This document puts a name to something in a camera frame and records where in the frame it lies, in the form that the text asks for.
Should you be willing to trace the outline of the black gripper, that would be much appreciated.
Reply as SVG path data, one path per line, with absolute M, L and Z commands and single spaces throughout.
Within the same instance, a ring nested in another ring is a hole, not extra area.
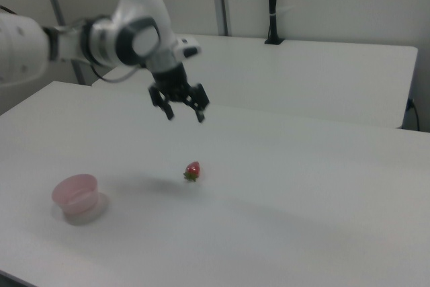
M 199 123 L 205 120 L 204 112 L 210 104 L 210 100 L 201 83 L 190 86 L 182 63 L 175 68 L 164 72 L 152 73 L 154 83 L 148 92 L 154 107 L 159 107 L 168 120 L 174 118 L 169 101 L 182 101 L 196 114 Z

